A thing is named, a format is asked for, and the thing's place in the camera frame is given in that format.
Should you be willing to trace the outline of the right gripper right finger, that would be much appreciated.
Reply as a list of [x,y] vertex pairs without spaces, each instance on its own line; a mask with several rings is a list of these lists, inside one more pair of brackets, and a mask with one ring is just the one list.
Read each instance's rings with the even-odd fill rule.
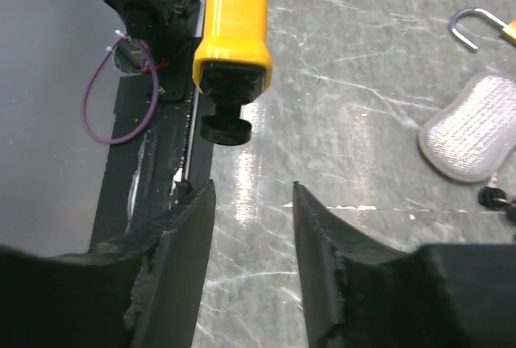
[[514,346],[514,245],[396,250],[302,184],[293,187],[293,226],[310,346]]

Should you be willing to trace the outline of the yellow padlock black shackle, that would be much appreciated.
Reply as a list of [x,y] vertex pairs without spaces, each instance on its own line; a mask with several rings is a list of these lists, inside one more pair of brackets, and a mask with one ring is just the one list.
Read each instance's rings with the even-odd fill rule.
[[215,107],[202,117],[201,135],[207,141],[239,146],[251,139],[252,124],[240,112],[271,84],[267,30],[268,0],[206,0],[193,82]]

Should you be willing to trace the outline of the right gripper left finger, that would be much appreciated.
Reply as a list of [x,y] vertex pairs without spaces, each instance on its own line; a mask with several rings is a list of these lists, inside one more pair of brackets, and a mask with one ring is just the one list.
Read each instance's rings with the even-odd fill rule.
[[214,228],[212,181],[83,254],[1,249],[4,347],[188,347]]

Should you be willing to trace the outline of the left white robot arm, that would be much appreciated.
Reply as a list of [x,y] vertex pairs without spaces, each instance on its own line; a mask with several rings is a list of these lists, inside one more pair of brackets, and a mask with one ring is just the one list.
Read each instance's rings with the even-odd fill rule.
[[105,0],[128,38],[152,49],[177,50],[203,38],[208,48],[264,50],[268,0]]

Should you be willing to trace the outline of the brass padlock silver shackle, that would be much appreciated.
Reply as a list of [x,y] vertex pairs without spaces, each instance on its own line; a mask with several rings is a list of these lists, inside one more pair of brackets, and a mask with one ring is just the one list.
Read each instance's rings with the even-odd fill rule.
[[451,36],[471,53],[476,53],[479,46],[476,38],[480,31],[489,30],[500,39],[515,46],[515,20],[504,21],[489,10],[480,7],[468,7],[458,10],[448,21],[447,29]]

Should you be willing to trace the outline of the orange black small padlock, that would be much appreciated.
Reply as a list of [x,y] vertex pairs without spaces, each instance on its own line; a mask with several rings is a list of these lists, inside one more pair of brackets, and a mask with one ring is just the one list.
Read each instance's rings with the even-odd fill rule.
[[477,194],[477,200],[486,209],[504,212],[506,219],[515,224],[515,199],[510,198],[496,183],[484,186]]

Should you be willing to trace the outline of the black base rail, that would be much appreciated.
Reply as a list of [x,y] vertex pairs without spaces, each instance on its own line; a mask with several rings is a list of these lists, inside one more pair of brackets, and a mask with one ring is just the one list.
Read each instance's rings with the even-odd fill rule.
[[148,223],[178,204],[210,177],[213,146],[200,135],[201,119],[213,104],[196,89],[194,38],[170,68],[159,72],[164,92],[146,130],[109,149],[92,245]]

